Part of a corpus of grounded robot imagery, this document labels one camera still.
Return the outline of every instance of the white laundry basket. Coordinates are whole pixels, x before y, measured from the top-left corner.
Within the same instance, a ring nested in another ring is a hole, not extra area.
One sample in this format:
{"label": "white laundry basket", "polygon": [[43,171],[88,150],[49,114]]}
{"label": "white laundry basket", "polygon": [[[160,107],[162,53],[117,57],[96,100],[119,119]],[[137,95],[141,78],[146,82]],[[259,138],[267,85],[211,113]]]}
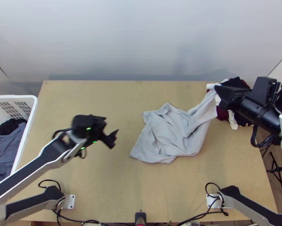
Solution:
{"label": "white laundry basket", "polygon": [[38,99],[33,95],[1,95],[0,96],[0,124],[13,118],[27,120],[27,125],[21,138],[20,145],[17,150],[17,155],[11,170],[13,174],[20,163],[23,155],[24,148],[30,133],[30,128],[34,119],[36,108],[38,105]]}

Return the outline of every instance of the black tripod stand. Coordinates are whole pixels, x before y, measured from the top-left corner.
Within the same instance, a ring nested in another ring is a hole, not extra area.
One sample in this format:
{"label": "black tripod stand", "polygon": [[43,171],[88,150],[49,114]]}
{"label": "black tripod stand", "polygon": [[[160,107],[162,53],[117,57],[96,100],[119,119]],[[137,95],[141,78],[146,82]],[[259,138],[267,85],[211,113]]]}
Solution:
{"label": "black tripod stand", "polygon": [[272,162],[272,169],[267,170],[267,173],[273,173],[273,175],[276,177],[276,179],[279,181],[280,185],[281,185],[281,189],[282,189],[282,177],[281,177],[281,171],[282,171],[282,167],[279,167],[277,165],[277,162],[272,154],[272,152],[270,152],[270,155],[273,159]]}

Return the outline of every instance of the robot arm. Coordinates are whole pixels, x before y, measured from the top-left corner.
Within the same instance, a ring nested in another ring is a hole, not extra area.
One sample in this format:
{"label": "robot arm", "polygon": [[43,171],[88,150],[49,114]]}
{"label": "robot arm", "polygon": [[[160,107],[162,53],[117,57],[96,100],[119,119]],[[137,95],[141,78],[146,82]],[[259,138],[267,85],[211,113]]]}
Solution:
{"label": "robot arm", "polygon": [[236,186],[220,189],[218,196],[223,201],[224,206],[237,209],[259,226],[282,226],[282,214],[274,213],[243,196]]}
{"label": "robot arm", "polygon": [[50,186],[43,194],[6,205],[11,197],[42,174],[63,166],[74,157],[81,157],[85,148],[96,141],[101,140],[109,148],[113,148],[117,130],[106,136],[103,132],[105,119],[93,115],[75,116],[71,130],[64,131],[54,138],[41,149],[37,158],[0,182],[0,225],[19,220],[42,209],[58,211],[69,201],[68,195],[64,195],[57,187]]}
{"label": "robot arm", "polygon": [[[275,145],[280,144],[282,149],[282,85],[278,92],[279,85],[276,79],[258,77],[252,90],[215,86],[221,98],[220,108],[232,110],[253,122],[251,144],[256,147],[263,147],[272,142]],[[257,127],[270,132],[269,137],[261,144],[255,143]],[[218,197],[221,204],[216,208],[235,208],[259,226],[282,226],[282,214],[274,213],[244,197],[235,186],[220,189]]]}

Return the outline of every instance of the gray wall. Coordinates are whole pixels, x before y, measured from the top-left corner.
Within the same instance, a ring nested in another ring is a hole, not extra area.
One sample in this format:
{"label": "gray wall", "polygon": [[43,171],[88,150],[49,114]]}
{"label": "gray wall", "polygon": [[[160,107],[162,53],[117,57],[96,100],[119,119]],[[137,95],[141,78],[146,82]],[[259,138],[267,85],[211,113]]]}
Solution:
{"label": "gray wall", "polygon": [[282,0],[0,0],[0,66],[45,79],[253,83],[282,58]]}

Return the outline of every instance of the tan tabletop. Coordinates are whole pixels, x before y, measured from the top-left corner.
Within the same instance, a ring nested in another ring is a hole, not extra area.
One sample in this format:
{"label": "tan tabletop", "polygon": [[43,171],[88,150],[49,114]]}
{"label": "tan tabletop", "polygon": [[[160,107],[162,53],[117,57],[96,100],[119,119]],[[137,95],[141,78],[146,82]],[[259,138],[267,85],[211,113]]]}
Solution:
{"label": "tan tabletop", "polygon": [[[143,111],[166,102],[187,111],[201,102],[205,86],[185,81],[45,81],[20,166],[37,157],[55,130],[70,127],[75,115],[107,117],[105,131],[119,129],[118,139],[112,150],[101,142],[88,147],[87,158],[47,172],[13,200],[42,193],[38,182],[54,179],[64,193],[76,195],[74,209],[63,210],[64,216],[134,222],[135,212],[142,210],[148,222],[179,222],[207,211],[205,184],[215,182],[221,188],[236,185],[248,198],[277,211],[260,152],[250,144],[252,128],[234,131],[228,122],[214,119],[196,156],[177,157],[171,164],[129,157],[144,127]],[[247,219],[234,209],[228,213],[210,214],[203,221]],[[56,221],[56,215],[43,210],[26,219]]]}

